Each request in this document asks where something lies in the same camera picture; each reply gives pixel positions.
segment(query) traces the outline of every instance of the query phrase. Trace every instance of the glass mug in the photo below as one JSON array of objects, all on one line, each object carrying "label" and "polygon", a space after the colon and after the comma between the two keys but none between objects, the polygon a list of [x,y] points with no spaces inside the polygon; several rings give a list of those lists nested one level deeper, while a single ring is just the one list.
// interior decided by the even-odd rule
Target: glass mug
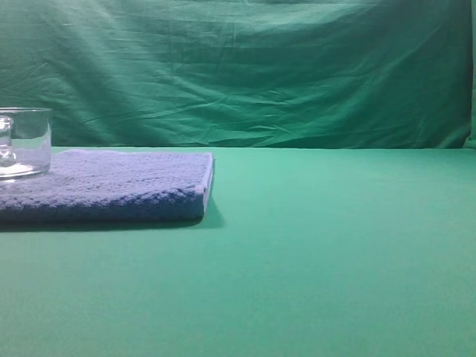
[{"label": "glass mug", "polygon": [[51,109],[0,108],[0,180],[47,173]]}]

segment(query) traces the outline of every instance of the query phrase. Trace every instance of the green tabletop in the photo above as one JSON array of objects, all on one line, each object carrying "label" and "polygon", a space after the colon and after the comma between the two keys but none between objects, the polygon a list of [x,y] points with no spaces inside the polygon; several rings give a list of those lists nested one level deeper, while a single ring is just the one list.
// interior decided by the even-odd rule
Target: green tabletop
[{"label": "green tabletop", "polygon": [[3,227],[0,356],[476,356],[475,151],[210,151],[202,222]]}]

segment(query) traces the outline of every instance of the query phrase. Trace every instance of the green backdrop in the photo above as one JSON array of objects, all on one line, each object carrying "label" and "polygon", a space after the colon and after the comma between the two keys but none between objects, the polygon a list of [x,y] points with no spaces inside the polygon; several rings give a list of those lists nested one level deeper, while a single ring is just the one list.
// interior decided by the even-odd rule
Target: green backdrop
[{"label": "green backdrop", "polygon": [[462,147],[471,0],[3,0],[0,106],[74,146]]}]

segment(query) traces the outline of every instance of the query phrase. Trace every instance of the glass cup handle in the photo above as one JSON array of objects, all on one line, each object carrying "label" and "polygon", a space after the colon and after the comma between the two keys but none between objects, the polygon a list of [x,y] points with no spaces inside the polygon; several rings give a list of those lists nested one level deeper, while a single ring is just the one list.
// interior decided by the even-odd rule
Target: glass cup handle
[{"label": "glass cup handle", "polygon": [[13,119],[6,115],[0,115],[0,167],[9,167],[16,162],[12,148],[12,128]]}]

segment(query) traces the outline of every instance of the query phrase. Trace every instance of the folded towel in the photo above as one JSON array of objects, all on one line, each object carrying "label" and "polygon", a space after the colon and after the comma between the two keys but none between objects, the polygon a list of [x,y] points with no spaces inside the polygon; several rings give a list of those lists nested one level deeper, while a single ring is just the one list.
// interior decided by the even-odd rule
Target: folded towel
[{"label": "folded towel", "polygon": [[44,176],[0,181],[0,222],[199,219],[210,153],[68,150]]}]

